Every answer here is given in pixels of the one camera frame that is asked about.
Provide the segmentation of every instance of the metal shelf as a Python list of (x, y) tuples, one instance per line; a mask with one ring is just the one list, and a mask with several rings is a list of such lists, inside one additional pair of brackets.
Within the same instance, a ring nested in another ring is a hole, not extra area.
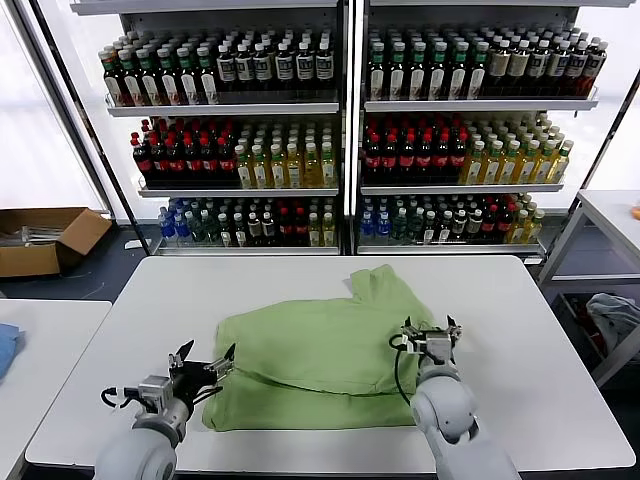
[(179, 105), (161, 107), (108, 107), (112, 117), (169, 117), (199, 115), (313, 115), (337, 113), (338, 102), (249, 103), (235, 105)]
[(335, 197), (338, 195), (338, 188), (266, 188), (262, 190), (241, 190), (238, 188), (229, 189), (149, 189), (141, 188), (138, 192), (143, 198), (163, 198), (163, 197)]
[(337, 0), (71, 0), (78, 15), (335, 7)]
[(540, 244), (532, 245), (360, 245), (358, 255), (518, 255), (544, 254)]
[(525, 185), (394, 185), (388, 187), (360, 187), (363, 195), (430, 195), (464, 193), (529, 193), (558, 192), (562, 184), (534, 183)]
[(181, 257), (279, 257), (304, 255), (340, 255), (338, 247), (160, 247), (156, 255)]

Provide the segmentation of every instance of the beverage bottle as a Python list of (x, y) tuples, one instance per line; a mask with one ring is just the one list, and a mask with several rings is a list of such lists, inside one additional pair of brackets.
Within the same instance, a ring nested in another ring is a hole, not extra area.
[(329, 49), (329, 42), (321, 42), (316, 54), (316, 75), (318, 85), (322, 90), (334, 88), (333, 81), (333, 52)]
[(449, 100), (459, 100), (462, 98), (462, 86), (466, 75), (467, 51), (469, 44), (467, 42), (458, 42), (454, 58), (445, 71), (445, 91)]
[(504, 243), (520, 243), (524, 235), (524, 229), (527, 225), (527, 217), (529, 216), (526, 210), (518, 211), (518, 218), (511, 225), (511, 228), (504, 237)]
[(253, 57), (249, 53), (247, 45), (238, 45), (238, 56), (235, 58), (235, 63), (240, 90), (253, 90), (255, 88), (256, 74), (253, 69)]
[(360, 245), (371, 245), (374, 241), (373, 219), (371, 212), (363, 212), (360, 220)]
[(400, 178), (403, 181), (411, 181), (414, 177), (414, 161), (415, 161), (415, 149), (413, 142), (415, 136), (413, 133), (407, 135), (407, 139), (399, 152), (400, 163)]
[(127, 101), (125, 103), (133, 104), (136, 107), (144, 106), (140, 72), (133, 62), (131, 50), (120, 50), (120, 52), (118, 52), (118, 57), (120, 58), (120, 64), (124, 70), (124, 83), (127, 87), (125, 94), (127, 95), (127, 99), (131, 100), (130, 102)]
[[(426, 48), (427, 44), (424, 42), (416, 42), (413, 44), (413, 58), (409, 65), (409, 100), (420, 100), (420, 98), (422, 98), (422, 83), (424, 81), (424, 51)], [(380, 64), (382, 63), (381, 53), (382, 52), (380, 52), (379, 55)]]
[(236, 90), (236, 66), (235, 59), (229, 52), (229, 47), (226, 45), (218, 46), (218, 74), (220, 76), (219, 89), (224, 92), (231, 92)]
[(322, 180), (324, 188), (335, 188), (336, 168), (331, 142), (322, 144)]
[(453, 212), (445, 210), (440, 218), (440, 228), (438, 229), (438, 243), (445, 243), (449, 240), (451, 226), (453, 224)]
[(560, 148), (558, 158), (553, 161), (553, 165), (549, 170), (549, 175), (545, 180), (545, 183), (558, 184), (562, 180), (565, 170), (569, 166), (569, 153), (573, 148), (573, 141), (566, 140)]
[(444, 80), (444, 59), (447, 51), (445, 42), (436, 42), (433, 52), (433, 60), (429, 65), (429, 91), (428, 100), (439, 100)]
[(418, 207), (413, 213), (409, 216), (409, 221), (407, 224), (407, 243), (412, 245), (417, 245), (418, 241), (422, 243), (423, 236), (422, 227), (424, 225), (424, 208)]
[(376, 225), (376, 245), (388, 245), (390, 232), (391, 222), (389, 221), (389, 212), (381, 212), (378, 224)]
[(484, 76), (487, 70), (487, 54), (489, 52), (489, 44), (487, 42), (478, 42), (474, 53), (473, 65), (467, 73), (467, 100), (476, 100), (482, 91)]
[(544, 144), (542, 153), (536, 157), (536, 163), (529, 176), (529, 183), (544, 183), (551, 169), (553, 149), (556, 147), (555, 140), (549, 140)]
[(374, 133), (370, 137), (365, 153), (364, 178), (367, 183), (380, 183), (382, 180), (382, 168), (380, 166), (382, 156), (380, 151), (380, 136)]
[(427, 211), (424, 219), (424, 234), (422, 236), (423, 243), (429, 245), (433, 242), (433, 237), (436, 230), (436, 212), (433, 210)]
[(240, 177), (240, 186), (247, 190), (255, 188), (256, 179), (253, 169), (249, 164), (249, 156), (242, 145), (236, 145), (234, 149), (236, 155), (236, 166), (238, 168), (238, 176)]
[(496, 226), (496, 212), (498, 211), (497, 205), (491, 205), (485, 210), (482, 216), (482, 225), (480, 225), (481, 239), (484, 243), (491, 243), (493, 241)]
[(287, 145), (287, 174), (289, 175), (289, 188), (302, 188), (302, 178), (304, 176), (302, 160), (295, 143)]

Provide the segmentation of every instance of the yellow bottle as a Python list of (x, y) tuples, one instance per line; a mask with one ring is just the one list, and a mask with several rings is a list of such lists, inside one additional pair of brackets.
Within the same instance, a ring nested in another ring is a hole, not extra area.
[(303, 188), (302, 178), (304, 169), (302, 168), (302, 158), (295, 143), (287, 145), (287, 174), (289, 175), (289, 188)]
[(571, 152), (572, 147), (573, 142), (571, 140), (564, 142), (560, 149), (558, 158), (553, 161), (553, 165), (551, 166), (551, 170), (549, 170), (549, 176), (545, 183), (560, 183), (562, 175), (564, 175), (564, 171), (569, 166), (569, 153)]
[(289, 173), (284, 166), (284, 155), (279, 143), (271, 145), (271, 173), (273, 188), (286, 188), (289, 185)]
[(307, 143), (304, 155), (304, 186), (322, 188), (322, 167), (318, 161), (315, 143)]
[(484, 151), (484, 142), (476, 140), (473, 142), (473, 149), (467, 153), (460, 174), (460, 185), (475, 185), (478, 183), (478, 174), (482, 166), (482, 152)]
[(542, 154), (539, 154), (536, 158), (536, 164), (529, 176), (529, 183), (544, 183), (549, 175), (552, 160), (551, 156), (553, 155), (555, 146), (555, 140), (548, 140), (547, 143), (544, 144)]
[(331, 142), (322, 143), (322, 184), (324, 188), (336, 186), (336, 162)]
[(478, 184), (495, 185), (496, 174), (500, 166), (502, 142), (495, 140), (489, 150), (489, 156), (482, 161), (480, 172), (478, 173)]
[(507, 148), (507, 154), (500, 157), (500, 165), (496, 174), (496, 183), (498, 185), (510, 185), (512, 183), (513, 170), (518, 159), (518, 148), (520, 148), (520, 142), (511, 140)]

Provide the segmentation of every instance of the bottle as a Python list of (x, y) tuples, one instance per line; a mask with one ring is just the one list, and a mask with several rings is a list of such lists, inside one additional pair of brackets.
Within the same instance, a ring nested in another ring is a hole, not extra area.
[(289, 188), (302, 188), (303, 168), (298, 147), (295, 143), (287, 145), (287, 174), (289, 176)]
[(565, 170), (569, 166), (569, 153), (571, 152), (572, 148), (573, 141), (565, 140), (565, 142), (562, 144), (562, 148), (560, 148), (558, 158), (553, 161), (553, 165), (549, 170), (549, 175), (547, 176), (545, 183), (560, 183)]
[(427, 92), (427, 100), (439, 100), (442, 90), (442, 82), (444, 80), (444, 59), (447, 51), (445, 42), (436, 42), (433, 60), (429, 65), (429, 91)]
[(271, 173), (273, 174), (273, 188), (285, 188), (289, 185), (287, 169), (284, 166), (284, 155), (280, 145), (271, 145)]
[(318, 160), (315, 143), (307, 143), (304, 155), (304, 185), (306, 188), (322, 188), (322, 166)]
[(469, 50), (469, 44), (467, 42), (459, 42), (456, 45), (455, 57), (451, 59), (451, 63), (445, 72), (444, 83), (449, 100), (459, 100), (462, 98), (462, 86), (466, 74), (465, 64), (467, 61), (467, 50)]
[(465, 158), (465, 164), (460, 174), (460, 185), (476, 185), (478, 183), (478, 174), (482, 166), (482, 151), (484, 150), (484, 142), (476, 140), (473, 142), (473, 149)]
[(487, 53), (489, 52), (489, 44), (487, 42), (478, 42), (476, 45), (473, 65), (467, 73), (467, 100), (477, 100), (482, 91), (484, 75), (487, 70)]
[(329, 42), (321, 42), (316, 54), (316, 75), (320, 89), (334, 88), (333, 52), (329, 50)]
[(502, 142), (500, 140), (494, 140), (491, 144), (489, 155), (482, 161), (482, 166), (478, 173), (478, 184), (495, 185), (501, 156)]
[(536, 163), (529, 176), (529, 183), (544, 183), (551, 169), (553, 149), (556, 147), (555, 140), (548, 140), (542, 149), (542, 153), (536, 157)]
[(413, 44), (413, 58), (409, 65), (409, 100), (419, 100), (422, 98), (422, 83), (424, 81), (424, 51), (427, 44), (424, 42), (416, 42)]

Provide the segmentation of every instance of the shelf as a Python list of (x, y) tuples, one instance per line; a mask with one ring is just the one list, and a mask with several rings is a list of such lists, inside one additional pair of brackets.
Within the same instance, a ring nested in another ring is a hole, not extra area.
[(338, 247), (160, 247), (156, 255), (181, 257), (279, 257), (304, 255), (340, 255)]
[(526, 185), (407, 185), (388, 187), (360, 187), (363, 195), (430, 195), (430, 194), (475, 194), (475, 193), (529, 193), (558, 192), (562, 184), (526, 184)]
[(78, 15), (335, 7), (337, 0), (71, 0)]
[(544, 249), (532, 245), (361, 245), (358, 255), (541, 255)]
[(263, 190), (229, 189), (149, 189), (144, 187), (138, 192), (143, 198), (162, 197), (213, 197), (213, 198), (264, 198), (264, 197), (335, 197), (338, 188), (267, 188)]

